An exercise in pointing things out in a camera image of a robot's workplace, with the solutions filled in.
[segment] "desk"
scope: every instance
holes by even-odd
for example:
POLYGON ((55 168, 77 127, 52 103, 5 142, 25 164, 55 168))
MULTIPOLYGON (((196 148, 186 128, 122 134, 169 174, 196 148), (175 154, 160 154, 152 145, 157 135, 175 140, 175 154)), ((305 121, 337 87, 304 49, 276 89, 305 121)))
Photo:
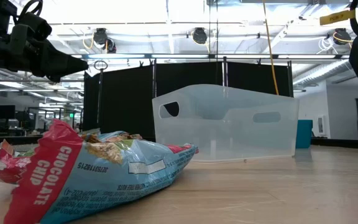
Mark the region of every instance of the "desk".
MULTIPOLYGON (((0 183, 0 223, 13 188, 0 183)), ((358 149, 313 146, 294 158, 191 162, 171 187, 72 223, 358 223, 358 149)))

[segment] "black curtain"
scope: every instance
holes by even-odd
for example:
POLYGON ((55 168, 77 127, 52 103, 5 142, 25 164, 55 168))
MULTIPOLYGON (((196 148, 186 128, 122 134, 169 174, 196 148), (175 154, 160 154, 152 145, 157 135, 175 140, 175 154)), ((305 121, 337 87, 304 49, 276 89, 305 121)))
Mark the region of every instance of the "black curtain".
POLYGON ((99 79, 99 74, 95 75, 94 77, 91 77, 85 72, 83 114, 84 131, 98 128, 99 79))
MULTIPOLYGON (((288 67, 274 66, 274 69, 278 93, 292 96, 292 77, 288 74, 288 67)), ((271 65, 228 62, 227 75, 229 87, 276 94, 271 65)))
POLYGON ((222 85, 222 62, 157 64, 157 96, 190 85, 222 85))
POLYGON ((152 67, 103 74, 101 132, 126 131, 153 140, 152 67))

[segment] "wooden table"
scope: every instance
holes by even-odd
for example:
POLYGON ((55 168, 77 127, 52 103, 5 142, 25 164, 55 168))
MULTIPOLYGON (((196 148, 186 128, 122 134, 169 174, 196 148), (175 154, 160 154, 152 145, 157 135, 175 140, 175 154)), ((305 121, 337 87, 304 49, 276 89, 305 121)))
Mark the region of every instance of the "wooden table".
MULTIPOLYGON (((13 188, 0 183, 0 223, 13 188)), ((73 223, 358 223, 358 149, 192 162, 171 187, 73 223)))

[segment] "ceiling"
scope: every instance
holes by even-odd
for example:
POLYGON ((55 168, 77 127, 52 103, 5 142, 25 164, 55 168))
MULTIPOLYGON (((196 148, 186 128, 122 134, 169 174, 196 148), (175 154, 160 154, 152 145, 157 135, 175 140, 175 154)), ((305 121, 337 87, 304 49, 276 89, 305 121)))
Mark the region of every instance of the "ceiling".
MULTIPOLYGON (((104 54, 94 44, 90 47, 96 28, 107 29, 117 54, 269 54, 262 0, 214 1, 218 3, 209 6, 205 0, 44 0, 41 17, 53 29, 48 40, 66 54, 104 54), (206 45, 198 45, 191 38, 196 27, 207 33, 206 45)), ((11 2, 20 12, 28 1, 11 2)), ((349 45, 330 42, 335 28, 346 28, 355 37, 349 21, 319 25, 321 16, 343 11, 348 5, 349 0, 267 0, 272 53, 349 54, 349 45)), ((293 63, 293 74, 298 76, 322 63, 327 61, 293 63)), ((108 64, 109 70, 137 67, 139 59, 108 60, 108 64)), ((30 74, 18 75, 28 78, 30 74)), ((82 72, 68 76, 82 77, 82 72)), ((53 85, 44 83, 40 87, 53 85)))

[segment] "wall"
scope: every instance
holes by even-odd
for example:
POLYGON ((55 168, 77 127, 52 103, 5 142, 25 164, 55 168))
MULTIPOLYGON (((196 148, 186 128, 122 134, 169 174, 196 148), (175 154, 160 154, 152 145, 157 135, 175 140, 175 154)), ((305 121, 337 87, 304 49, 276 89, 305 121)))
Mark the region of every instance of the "wall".
POLYGON ((294 93, 299 99, 299 119, 313 120, 313 133, 315 136, 330 138, 329 113, 326 82, 323 81, 316 87, 307 87, 305 93, 294 93), (324 134, 318 132, 318 118, 324 117, 324 134))
POLYGON ((7 97, 0 96, 0 105, 15 105, 16 111, 24 111, 30 106, 39 106, 39 100, 31 96, 19 96, 17 93, 7 93, 7 97))
POLYGON ((358 85, 328 85, 329 125, 333 139, 358 139, 358 85))

